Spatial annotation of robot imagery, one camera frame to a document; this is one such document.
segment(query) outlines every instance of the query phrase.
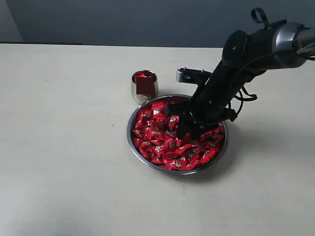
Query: white table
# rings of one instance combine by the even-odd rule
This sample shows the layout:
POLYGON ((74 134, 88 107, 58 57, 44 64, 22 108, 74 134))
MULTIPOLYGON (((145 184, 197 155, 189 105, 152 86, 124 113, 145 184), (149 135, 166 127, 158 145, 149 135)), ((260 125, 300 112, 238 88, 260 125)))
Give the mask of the white table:
POLYGON ((126 141, 133 72, 191 95, 176 69, 221 49, 0 45, 1 236, 313 236, 315 63, 247 85, 221 161, 175 177, 126 141))

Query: stainless steel bowl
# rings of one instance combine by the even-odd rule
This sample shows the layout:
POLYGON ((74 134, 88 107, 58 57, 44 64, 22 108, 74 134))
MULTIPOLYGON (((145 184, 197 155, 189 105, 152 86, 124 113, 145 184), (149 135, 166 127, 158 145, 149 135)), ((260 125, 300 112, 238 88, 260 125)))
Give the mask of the stainless steel bowl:
POLYGON ((186 101, 190 98, 190 96, 187 95, 180 95, 180 94, 173 94, 173 95, 164 95, 164 96, 160 96, 160 97, 156 97, 153 99, 150 99, 148 101, 146 101, 145 103, 141 104, 131 115, 129 121, 128 121, 128 125, 127 125, 127 139, 128 139, 128 143, 131 147, 131 150, 133 151, 133 153, 146 165, 150 166, 153 169, 156 169, 158 171, 162 171, 162 172, 166 172, 166 173, 170 173, 170 174, 177 174, 177 175, 189 175, 189 174, 194 174, 200 171, 203 171, 205 169, 207 169, 208 167, 212 166, 213 164, 215 164, 218 160, 220 160, 220 158, 224 155, 226 149, 227 149, 227 145, 228 145, 228 129, 227 129, 227 125, 225 122, 223 122, 223 126, 225 128, 225 140, 223 141, 223 148, 221 149, 220 152, 217 153, 217 155, 211 160, 209 161, 207 164, 203 165, 202 167, 190 170, 190 171, 178 171, 178 170, 168 170, 168 169, 164 169, 161 168, 153 163, 151 163, 150 161, 146 160, 141 154, 140 152, 137 150, 137 148, 134 146, 133 144, 133 133, 132 130, 135 126, 135 122, 136 122, 136 116, 138 114, 138 112, 146 107, 149 106, 152 102, 156 102, 156 101, 165 101, 165 102, 171 102, 171 101, 175 101, 175 102, 182 102, 182 101, 186 101))

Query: robotic arm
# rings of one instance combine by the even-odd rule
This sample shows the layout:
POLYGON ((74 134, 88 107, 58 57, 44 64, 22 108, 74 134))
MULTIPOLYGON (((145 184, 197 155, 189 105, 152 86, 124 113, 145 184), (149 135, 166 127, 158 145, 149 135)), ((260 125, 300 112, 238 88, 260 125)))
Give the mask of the robotic arm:
POLYGON ((188 132, 198 136, 215 129, 218 122, 234 121, 243 101, 257 99, 244 88, 254 77, 267 70, 297 68, 308 59, 315 60, 312 57, 315 56, 315 29, 286 20, 269 23, 261 8, 252 10, 252 18, 264 24, 264 29, 249 35, 235 31, 226 41, 221 61, 213 73, 187 68, 178 70, 178 82, 198 85, 188 102, 168 105, 164 110, 167 116, 180 116, 179 137, 188 132), (241 90, 249 97, 244 98, 241 90), (242 102, 238 112, 231 109, 233 98, 242 102))

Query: wall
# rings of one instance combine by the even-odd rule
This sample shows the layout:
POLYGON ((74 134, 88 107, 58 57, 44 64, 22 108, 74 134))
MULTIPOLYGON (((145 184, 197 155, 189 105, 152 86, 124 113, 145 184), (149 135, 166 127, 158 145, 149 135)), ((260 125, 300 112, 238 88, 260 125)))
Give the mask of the wall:
POLYGON ((250 15, 315 27, 315 1, 7 0, 25 41, 92 45, 222 47, 237 29, 262 26, 250 15))
POLYGON ((21 42, 21 34, 16 27, 5 0, 0 0, 0 42, 21 42))

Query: red candy wrapper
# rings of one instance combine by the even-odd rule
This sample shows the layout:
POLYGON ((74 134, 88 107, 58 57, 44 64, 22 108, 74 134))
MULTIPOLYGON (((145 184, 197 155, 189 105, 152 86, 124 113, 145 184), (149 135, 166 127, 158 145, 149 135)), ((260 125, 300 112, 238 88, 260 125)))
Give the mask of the red candy wrapper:
POLYGON ((197 140, 189 133, 181 140, 176 134, 180 117, 166 117, 165 105, 153 102, 137 115, 133 142, 141 155, 162 168, 178 171, 193 170, 211 161, 222 149, 223 124, 219 123, 217 129, 202 134, 197 140))

